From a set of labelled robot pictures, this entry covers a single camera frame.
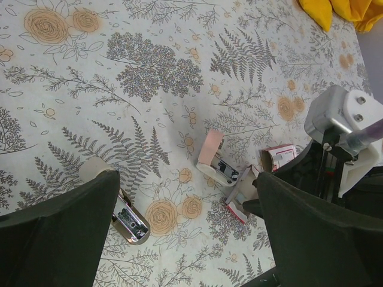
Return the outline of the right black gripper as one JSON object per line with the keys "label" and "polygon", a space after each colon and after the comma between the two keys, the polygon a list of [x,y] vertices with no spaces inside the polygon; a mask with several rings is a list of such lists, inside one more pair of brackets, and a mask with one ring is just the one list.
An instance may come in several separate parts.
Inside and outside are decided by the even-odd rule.
{"label": "right black gripper", "polygon": [[344,169],[320,143],[310,141],[296,158],[273,174],[300,190],[346,209],[382,209],[382,167],[373,167],[340,196]]}

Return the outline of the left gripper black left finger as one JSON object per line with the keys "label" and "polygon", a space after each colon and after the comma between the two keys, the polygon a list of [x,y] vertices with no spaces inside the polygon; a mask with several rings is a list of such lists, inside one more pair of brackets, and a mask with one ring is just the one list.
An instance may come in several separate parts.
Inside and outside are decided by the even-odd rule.
{"label": "left gripper black left finger", "polygon": [[92,286],[120,189],[116,171],[1,216],[1,286]]}

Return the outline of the staple box tray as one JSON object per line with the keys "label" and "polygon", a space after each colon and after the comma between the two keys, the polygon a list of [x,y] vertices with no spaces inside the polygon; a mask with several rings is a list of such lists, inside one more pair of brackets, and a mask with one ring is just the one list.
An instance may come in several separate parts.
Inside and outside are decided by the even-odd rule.
{"label": "staple box tray", "polygon": [[243,208],[244,202],[259,198],[257,192],[258,175],[259,171],[254,165],[248,166],[225,201],[228,210],[243,224],[248,221],[250,215]]}

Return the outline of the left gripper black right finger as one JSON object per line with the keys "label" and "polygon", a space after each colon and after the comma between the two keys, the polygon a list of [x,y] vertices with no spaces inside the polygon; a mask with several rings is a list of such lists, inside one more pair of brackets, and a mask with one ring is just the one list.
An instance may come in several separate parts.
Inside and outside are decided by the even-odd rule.
{"label": "left gripper black right finger", "polygon": [[382,219],[259,174],[245,210],[265,221],[275,268],[257,286],[382,286]]}

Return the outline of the metal stapler magazine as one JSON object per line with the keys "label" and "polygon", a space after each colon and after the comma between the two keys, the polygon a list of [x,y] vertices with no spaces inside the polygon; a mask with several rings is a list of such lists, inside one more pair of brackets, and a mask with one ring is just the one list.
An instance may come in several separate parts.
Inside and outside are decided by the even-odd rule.
{"label": "metal stapler magazine", "polygon": [[[103,159],[92,157],[79,169],[80,179],[86,183],[95,179],[103,172],[113,170]],[[124,189],[119,194],[113,210],[111,225],[131,244],[141,245],[150,235],[148,221],[133,206]]]}

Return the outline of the red staple box sleeve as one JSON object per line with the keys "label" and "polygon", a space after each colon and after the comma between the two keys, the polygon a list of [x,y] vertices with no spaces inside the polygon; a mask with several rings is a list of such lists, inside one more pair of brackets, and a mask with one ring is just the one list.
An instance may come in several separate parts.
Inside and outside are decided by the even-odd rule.
{"label": "red staple box sleeve", "polygon": [[284,144],[261,150],[261,163],[265,172],[274,172],[297,156],[293,144]]}

